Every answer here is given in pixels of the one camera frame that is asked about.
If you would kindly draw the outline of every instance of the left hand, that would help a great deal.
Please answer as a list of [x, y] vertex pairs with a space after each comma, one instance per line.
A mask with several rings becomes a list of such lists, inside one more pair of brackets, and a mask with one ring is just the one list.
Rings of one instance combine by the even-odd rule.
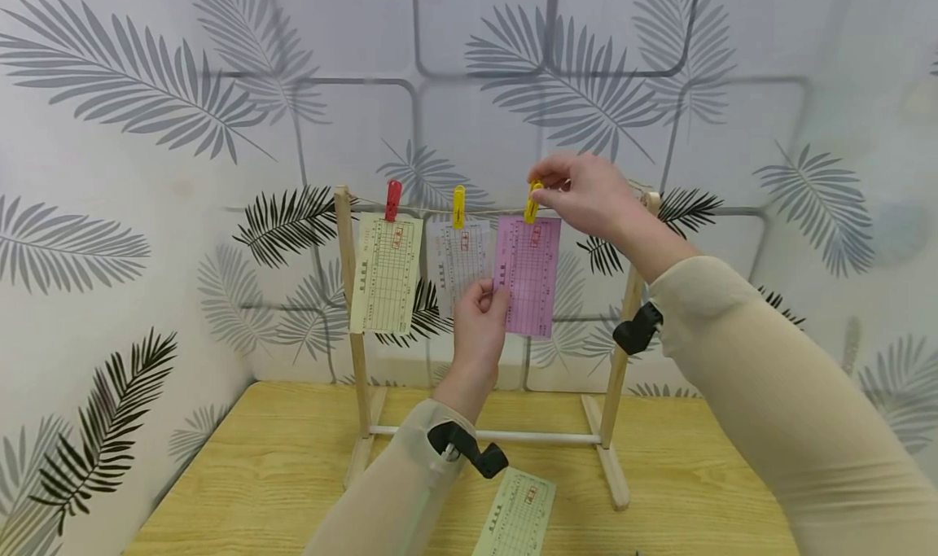
[[433, 398], [474, 424], [498, 380], [510, 298], [507, 288], [493, 293], [493, 280], [482, 279], [456, 304], [453, 364]]

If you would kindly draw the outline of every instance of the clothespin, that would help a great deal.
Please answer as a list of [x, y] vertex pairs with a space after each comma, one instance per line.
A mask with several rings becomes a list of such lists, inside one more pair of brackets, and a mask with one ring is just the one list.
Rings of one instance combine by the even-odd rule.
[[539, 181], [531, 182], [530, 190], [528, 190], [528, 203], [524, 206], [524, 222], [528, 224], [533, 224], [533, 219], [537, 216], [537, 203], [535, 200], [531, 199], [531, 192], [534, 190], [540, 190], [544, 187], [543, 184]]
[[388, 182], [388, 203], [384, 205], [384, 220], [394, 222], [397, 218], [397, 206], [401, 205], [403, 186], [398, 180]]
[[453, 228], [462, 229], [462, 221], [467, 211], [467, 188], [456, 186], [453, 188]]

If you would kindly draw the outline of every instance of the pink paper card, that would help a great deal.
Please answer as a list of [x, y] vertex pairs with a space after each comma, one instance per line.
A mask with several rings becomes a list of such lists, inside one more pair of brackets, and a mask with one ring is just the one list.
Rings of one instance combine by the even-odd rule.
[[511, 290], [508, 332], [550, 338], [559, 248], [560, 218], [498, 218], [495, 290]]

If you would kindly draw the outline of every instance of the wooden drying rack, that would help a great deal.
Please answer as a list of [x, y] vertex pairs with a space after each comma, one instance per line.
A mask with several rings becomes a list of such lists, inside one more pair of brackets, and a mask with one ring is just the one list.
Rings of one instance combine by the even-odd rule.
[[[646, 191], [642, 195], [642, 203], [649, 212], [658, 216], [661, 198], [658, 193]], [[347, 186], [335, 188], [335, 218], [339, 226], [339, 249], [342, 265], [342, 279], [345, 284], [345, 304], [351, 314], [354, 273], [356, 273], [356, 245], [352, 231], [352, 195]], [[625, 297], [622, 301], [622, 311], [619, 322], [631, 320], [642, 304], [642, 287], [644, 280], [639, 276], [635, 267], [629, 269], [629, 280], [625, 284]], [[356, 385], [356, 398], [358, 401], [358, 440], [352, 451], [352, 460], [345, 476], [345, 488], [368, 467], [371, 456], [371, 447], [376, 436], [393, 436], [397, 426], [381, 426], [378, 424], [381, 410], [384, 406], [384, 397], [388, 393], [386, 387], [375, 387], [370, 394], [368, 384], [368, 367], [365, 363], [365, 336], [362, 333], [349, 332], [349, 342], [352, 347], [352, 367], [354, 383]], [[612, 503], [616, 511], [622, 511], [629, 505], [629, 484], [625, 482], [622, 465], [612, 448], [612, 431], [616, 427], [616, 414], [619, 409], [619, 398], [622, 396], [622, 384], [625, 381], [625, 366], [629, 363], [629, 354], [616, 346], [612, 354], [612, 368], [609, 373], [609, 383], [606, 386], [606, 398], [603, 408], [592, 396], [581, 396], [582, 405], [586, 412], [586, 419], [592, 433], [573, 434], [565, 432], [517, 432], [517, 431], [477, 431], [476, 438], [480, 440], [523, 441], [529, 444], [572, 444], [594, 446], [599, 453], [599, 462], [603, 464], [603, 472], [612, 494]]]

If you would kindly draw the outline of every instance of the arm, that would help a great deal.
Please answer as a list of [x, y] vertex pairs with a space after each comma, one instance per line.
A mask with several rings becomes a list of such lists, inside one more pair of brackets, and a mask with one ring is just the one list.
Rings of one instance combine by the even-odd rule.
[[303, 556], [418, 556], [426, 548], [463, 457], [440, 456], [427, 433], [455, 421], [475, 434], [475, 422], [498, 377], [505, 345], [508, 292], [477, 282], [458, 303], [453, 364], [407, 416], [388, 448], [329, 510]]
[[700, 256], [598, 157], [538, 163], [539, 203], [651, 283], [661, 341], [775, 495], [806, 556], [938, 554], [938, 494], [850, 379], [723, 262]]

